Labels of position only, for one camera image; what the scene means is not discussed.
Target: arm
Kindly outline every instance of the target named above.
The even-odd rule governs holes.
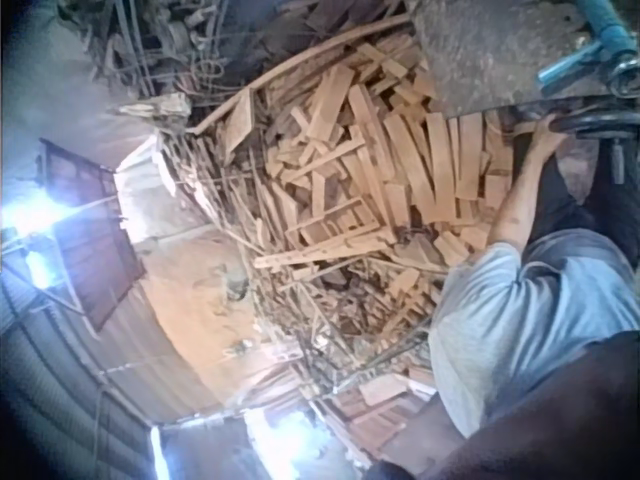
[[[533,135],[520,176],[502,202],[489,232],[488,245],[508,243],[522,253],[527,245],[538,200],[542,168],[566,135],[549,131],[552,116],[541,120]]]

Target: person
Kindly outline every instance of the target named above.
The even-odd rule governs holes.
[[[434,313],[436,385],[467,439],[430,480],[640,478],[638,145],[616,185],[601,142],[579,205],[552,119],[514,139],[515,182],[488,246],[450,272]],[[365,478],[412,477],[381,462]]]

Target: hand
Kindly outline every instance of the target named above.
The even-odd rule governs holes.
[[[533,140],[527,157],[544,164],[567,138],[568,135],[565,133],[555,133],[549,130],[549,124],[555,117],[555,115],[547,115],[538,122],[536,130],[533,132]]]

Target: metal table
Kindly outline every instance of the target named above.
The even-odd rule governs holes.
[[[540,91],[536,74],[588,40],[572,3],[406,0],[447,117],[543,99],[606,95],[595,73]],[[636,32],[638,0],[613,2]]]

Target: gray t-shirt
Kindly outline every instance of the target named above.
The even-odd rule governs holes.
[[[470,436],[583,348],[640,329],[633,272],[611,240],[563,230],[521,257],[492,245],[455,268],[431,327],[436,384],[456,427]]]

